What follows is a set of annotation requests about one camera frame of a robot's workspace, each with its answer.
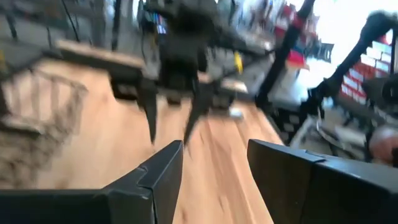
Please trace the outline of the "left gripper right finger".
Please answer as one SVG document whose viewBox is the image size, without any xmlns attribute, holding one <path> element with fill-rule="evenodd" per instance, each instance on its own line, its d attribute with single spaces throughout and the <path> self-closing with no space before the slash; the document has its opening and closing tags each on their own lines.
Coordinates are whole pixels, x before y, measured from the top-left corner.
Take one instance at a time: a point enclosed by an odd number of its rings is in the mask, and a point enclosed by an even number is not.
<svg viewBox="0 0 398 224">
<path fill-rule="evenodd" d="M 397 224 L 397 169 L 250 139 L 252 176 L 274 223 Z"/>
</svg>

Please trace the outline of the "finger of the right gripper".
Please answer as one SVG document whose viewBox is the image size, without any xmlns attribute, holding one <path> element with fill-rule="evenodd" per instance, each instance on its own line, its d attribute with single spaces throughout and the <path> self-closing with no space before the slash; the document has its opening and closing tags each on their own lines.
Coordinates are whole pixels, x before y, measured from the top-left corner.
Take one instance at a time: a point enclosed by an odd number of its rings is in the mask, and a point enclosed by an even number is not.
<svg viewBox="0 0 398 224">
<path fill-rule="evenodd" d="M 187 144 L 190 135 L 195 127 L 195 123 L 199 120 L 201 115 L 204 115 L 212 103 L 214 94 L 214 86 L 212 84 L 201 84 L 196 89 L 192 101 L 192 108 L 188 117 L 187 125 L 184 133 L 184 144 Z"/>
<path fill-rule="evenodd" d="M 139 105 L 146 114 L 150 141 L 153 144 L 157 129 L 157 88 L 152 82 L 142 82 L 138 88 Z"/>
</svg>

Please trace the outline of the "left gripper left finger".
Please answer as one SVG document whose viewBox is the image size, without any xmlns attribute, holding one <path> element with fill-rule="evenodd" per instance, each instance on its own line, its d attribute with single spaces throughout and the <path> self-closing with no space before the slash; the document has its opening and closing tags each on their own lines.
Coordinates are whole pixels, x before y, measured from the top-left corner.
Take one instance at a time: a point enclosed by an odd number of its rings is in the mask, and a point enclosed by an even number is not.
<svg viewBox="0 0 398 224">
<path fill-rule="evenodd" d="M 2 190 L 3 224 L 169 224 L 182 181 L 183 142 L 174 140 L 101 189 Z"/>
</svg>

